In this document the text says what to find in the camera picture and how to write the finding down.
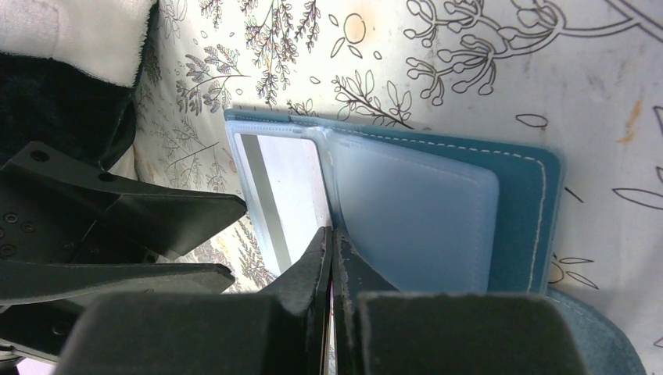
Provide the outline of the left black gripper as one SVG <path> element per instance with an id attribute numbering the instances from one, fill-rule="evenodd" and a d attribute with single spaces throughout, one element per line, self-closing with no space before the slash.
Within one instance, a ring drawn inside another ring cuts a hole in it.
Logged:
<path id="1" fill-rule="evenodd" d="M 222 264 L 147 263 L 147 250 L 186 255 L 246 213 L 236 195 L 113 175 L 33 141 L 1 167 L 1 360 L 16 346 L 58 355 L 60 334 L 36 332 L 113 292 L 220 294 Z M 14 330 L 18 342 L 8 338 Z"/>

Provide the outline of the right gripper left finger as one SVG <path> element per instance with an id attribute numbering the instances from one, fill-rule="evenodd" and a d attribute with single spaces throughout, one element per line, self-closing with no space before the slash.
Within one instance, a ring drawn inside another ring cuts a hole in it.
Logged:
<path id="1" fill-rule="evenodd" d="M 332 229 L 256 293 L 121 293 L 94 302 L 57 374 L 324 374 Z"/>

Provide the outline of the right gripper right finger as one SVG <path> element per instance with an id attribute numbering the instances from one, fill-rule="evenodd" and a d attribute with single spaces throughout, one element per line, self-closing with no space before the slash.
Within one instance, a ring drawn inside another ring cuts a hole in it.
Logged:
<path id="1" fill-rule="evenodd" d="M 340 374 L 583 374 L 562 315 L 540 296 L 396 289 L 332 234 Z"/>

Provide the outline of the teal leather card holder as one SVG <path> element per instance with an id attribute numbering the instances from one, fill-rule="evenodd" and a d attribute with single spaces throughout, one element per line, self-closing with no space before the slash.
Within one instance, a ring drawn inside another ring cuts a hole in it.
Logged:
<path id="1" fill-rule="evenodd" d="M 315 142 L 332 233 L 346 232 L 399 291 L 540 296 L 568 325 L 583 374 L 644 373 L 611 321 L 547 287 L 561 186 L 554 153 L 273 112 L 224 118 L 242 182 L 235 134 Z"/>

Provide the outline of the white striped card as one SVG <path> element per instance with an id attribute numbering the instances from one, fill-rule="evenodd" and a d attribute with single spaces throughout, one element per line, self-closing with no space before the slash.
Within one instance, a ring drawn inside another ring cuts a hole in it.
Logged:
<path id="1" fill-rule="evenodd" d="M 266 268 L 285 272 L 332 218 L 315 142 L 235 134 L 242 188 Z"/>

